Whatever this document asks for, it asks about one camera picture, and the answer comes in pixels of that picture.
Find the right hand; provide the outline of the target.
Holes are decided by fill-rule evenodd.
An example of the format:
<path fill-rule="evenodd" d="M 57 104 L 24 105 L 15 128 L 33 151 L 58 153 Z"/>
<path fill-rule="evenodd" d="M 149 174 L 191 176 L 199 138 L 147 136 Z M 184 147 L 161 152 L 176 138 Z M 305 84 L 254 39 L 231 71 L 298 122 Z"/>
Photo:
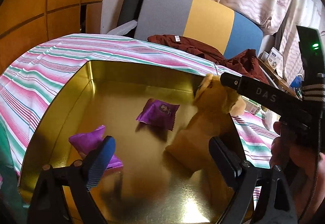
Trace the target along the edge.
<path fill-rule="evenodd" d="M 272 142 L 270 166 L 283 164 L 285 155 L 288 154 L 293 163 L 304 172 L 299 189 L 292 191 L 299 223 L 324 223 L 324 153 L 319 154 L 316 166 L 316 153 L 313 150 L 294 143 L 284 143 L 287 132 L 284 124 L 275 122 L 273 129 L 280 136 Z M 318 168 L 316 185 L 313 184 L 315 168 Z"/>

